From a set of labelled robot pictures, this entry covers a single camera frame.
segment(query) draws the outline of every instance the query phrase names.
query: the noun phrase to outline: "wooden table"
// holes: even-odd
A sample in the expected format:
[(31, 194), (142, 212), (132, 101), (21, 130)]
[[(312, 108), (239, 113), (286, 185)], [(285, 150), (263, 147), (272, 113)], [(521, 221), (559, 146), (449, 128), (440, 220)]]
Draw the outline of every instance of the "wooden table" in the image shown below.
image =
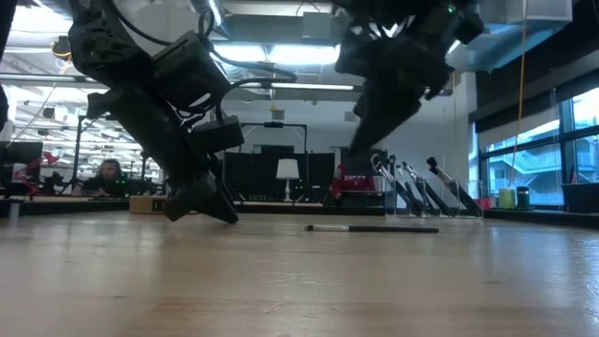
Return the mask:
[[(438, 226), (438, 235), (303, 225)], [(128, 212), (0, 230), (0, 336), (599, 336), (599, 233), (501, 221)]]

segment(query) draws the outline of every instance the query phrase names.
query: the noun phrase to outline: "window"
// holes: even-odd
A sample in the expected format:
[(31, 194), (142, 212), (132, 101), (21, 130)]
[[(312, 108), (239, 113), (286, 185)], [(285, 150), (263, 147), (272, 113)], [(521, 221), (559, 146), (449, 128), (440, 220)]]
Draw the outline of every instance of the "window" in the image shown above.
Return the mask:
[(599, 183), (599, 136), (575, 140), (577, 183)]
[[(554, 121), (548, 122), (543, 125), (539, 125), (538, 127), (523, 132), (518, 136), (518, 145), (525, 144), (527, 142), (531, 142), (534, 140), (539, 140), (547, 137), (557, 136), (560, 132), (560, 120), (556, 119)], [(487, 147), (488, 152), (502, 150), (516, 144), (516, 137), (511, 137), (508, 139), (504, 139), (502, 141), (491, 144)]]
[(562, 154), (559, 144), (504, 154), (489, 159), (489, 187), (494, 196), (500, 188), (509, 187), (509, 177), (515, 173), (512, 187), (528, 186), (533, 205), (562, 205)]
[(574, 128), (599, 125), (599, 88), (573, 98)]

